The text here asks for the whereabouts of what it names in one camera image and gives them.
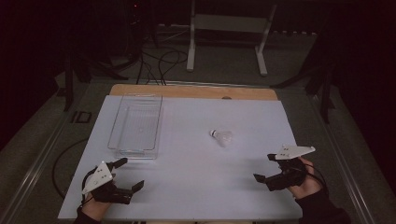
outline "wearable gripper device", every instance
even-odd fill
[[[117,169],[123,164],[127,163],[127,161],[128,159],[123,158],[115,162],[102,162],[101,165],[89,171],[82,183],[82,187],[85,188],[82,191],[83,194],[90,192],[92,197],[97,202],[101,203],[129,204],[132,196],[143,188],[144,180],[132,186],[131,189],[118,189],[113,182],[113,175],[110,173],[113,168]],[[92,178],[90,179],[87,186],[85,186],[86,179],[90,175],[92,175]]]
[[[279,175],[265,177],[264,175],[254,174],[257,182],[267,185],[270,191],[281,190],[290,186],[300,186],[306,177],[305,165],[298,158],[291,160],[277,160],[276,154],[268,154],[270,161],[276,161],[282,172]]]

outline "dark background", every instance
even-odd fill
[[[223,0],[221,5],[206,2],[209,7],[198,9],[210,12],[222,8],[224,14],[246,13],[239,1]],[[3,148],[58,90],[54,77],[64,70],[66,34],[78,34],[84,22],[94,32],[97,23],[89,1],[7,0],[1,5],[0,148]],[[154,23],[190,22],[189,1],[153,1],[152,7]],[[315,1],[308,5],[280,4],[272,29],[321,31],[304,66],[315,65],[323,59],[337,61],[333,85],[340,89],[346,106],[395,192],[394,148],[390,143],[396,137],[393,89],[396,4],[385,0],[336,4],[337,10],[329,14],[332,7],[332,4]],[[327,15],[331,15],[332,22],[323,27]]]

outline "person's right hand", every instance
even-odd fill
[[[299,159],[304,163],[307,164],[305,166],[306,171],[313,175],[314,174],[314,168],[312,167],[314,164],[311,161],[308,161],[306,159],[303,159],[299,157]],[[288,190],[293,194],[294,198],[296,199],[302,199],[303,197],[306,197],[308,195],[314,194],[318,191],[320,191],[321,185],[318,183],[317,180],[315,180],[312,176],[307,175],[305,178],[305,181],[301,186],[291,186],[288,187]]]

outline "clear plastic container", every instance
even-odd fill
[[[157,158],[163,97],[156,94],[125,94],[108,141],[116,158]]]

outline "white tabletop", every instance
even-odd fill
[[[101,161],[115,161],[108,139],[120,96],[107,96],[59,214],[75,218],[82,178]],[[209,135],[230,130],[220,147]],[[145,180],[131,204],[113,204],[117,220],[277,220],[298,218],[301,209],[287,190],[269,191],[253,174],[276,175],[268,153],[295,140],[280,101],[163,98],[158,158],[133,160],[114,170],[116,185],[129,189]]]

